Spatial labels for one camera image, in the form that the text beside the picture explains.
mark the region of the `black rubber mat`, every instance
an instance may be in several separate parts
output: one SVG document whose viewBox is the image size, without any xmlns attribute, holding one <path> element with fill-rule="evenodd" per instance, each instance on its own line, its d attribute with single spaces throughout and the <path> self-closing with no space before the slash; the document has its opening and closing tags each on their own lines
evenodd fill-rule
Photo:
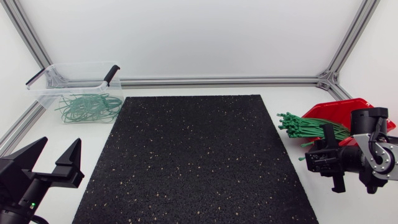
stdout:
<svg viewBox="0 0 398 224">
<path fill-rule="evenodd" d="M 126 99 L 74 223 L 317 219 L 259 95 L 176 96 Z"/>
</svg>

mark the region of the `metal bracket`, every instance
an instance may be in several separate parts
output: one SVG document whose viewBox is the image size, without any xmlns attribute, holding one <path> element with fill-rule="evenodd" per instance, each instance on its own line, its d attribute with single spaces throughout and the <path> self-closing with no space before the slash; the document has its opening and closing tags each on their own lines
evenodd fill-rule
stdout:
<svg viewBox="0 0 398 224">
<path fill-rule="evenodd" d="M 373 169 L 372 174 L 382 180 L 398 180 L 398 169 L 393 168 L 387 174 L 384 173 L 389 170 L 391 166 L 395 167 L 398 165 L 398 163 L 395 164 L 395 158 L 398 157 L 398 146 L 386 142 L 375 143 L 376 154 L 383 159 L 382 164 L 379 165 L 370 153 L 368 144 L 370 139 L 369 136 L 369 134 L 355 134 L 353 137 L 361 148 L 362 153 L 365 155 L 366 160 L 371 165 Z"/>
<path fill-rule="evenodd" d="M 339 73 L 332 72 L 330 70 L 325 70 L 321 74 L 317 75 L 319 81 L 317 83 L 317 87 L 322 88 L 324 90 L 329 90 L 332 85 L 339 84 Z"/>
</svg>

